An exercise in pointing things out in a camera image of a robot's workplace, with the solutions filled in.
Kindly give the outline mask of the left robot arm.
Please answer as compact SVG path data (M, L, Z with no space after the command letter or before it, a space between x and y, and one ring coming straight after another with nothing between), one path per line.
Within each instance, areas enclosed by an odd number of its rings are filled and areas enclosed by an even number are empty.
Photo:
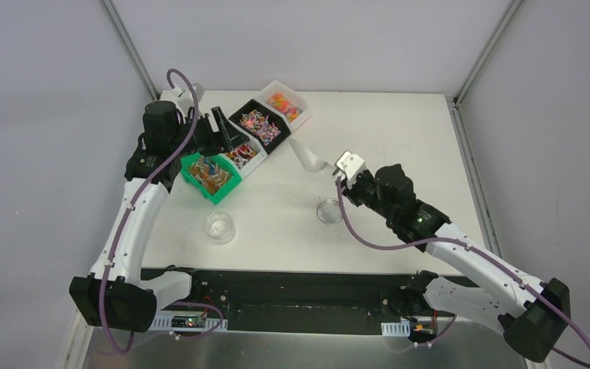
M182 158L212 157L248 142L223 110L200 113L172 101L148 104L143 132L125 166L124 194L103 251L87 276L72 279L69 294L94 327L143 333L159 310L179 304L186 311L202 305L204 291L186 272L141 277L142 259L159 212L181 173Z

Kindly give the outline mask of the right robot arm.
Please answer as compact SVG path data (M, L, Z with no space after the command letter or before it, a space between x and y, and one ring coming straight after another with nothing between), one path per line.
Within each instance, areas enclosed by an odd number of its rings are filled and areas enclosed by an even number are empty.
M481 248L441 211L417 198L413 182L400 165L372 174L364 165L339 165L333 173L340 213L345 202L365 206L385 221L400 243L379 245L352 236L377 250L416 248L462 273L475 287L461 287L428 271L416 274L405 289L414 314L446 311L468 318L501 335L517 354L541 363L558 353L557 342L571 322L570 290L558 278L529 274Z

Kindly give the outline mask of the clear plastic jar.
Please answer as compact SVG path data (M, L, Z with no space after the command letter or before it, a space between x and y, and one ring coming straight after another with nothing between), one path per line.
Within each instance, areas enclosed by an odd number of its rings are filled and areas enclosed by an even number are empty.
M209 214L204 220L205 234L216 244L228 244L236 235L232 217L222 211Z

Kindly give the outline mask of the clear plastic scoop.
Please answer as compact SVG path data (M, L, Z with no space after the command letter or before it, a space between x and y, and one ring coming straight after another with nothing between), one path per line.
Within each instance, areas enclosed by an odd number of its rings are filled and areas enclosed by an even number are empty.
M305 171L319 173L333 170L330 163L316 156L302 141L290 138L288 142Z

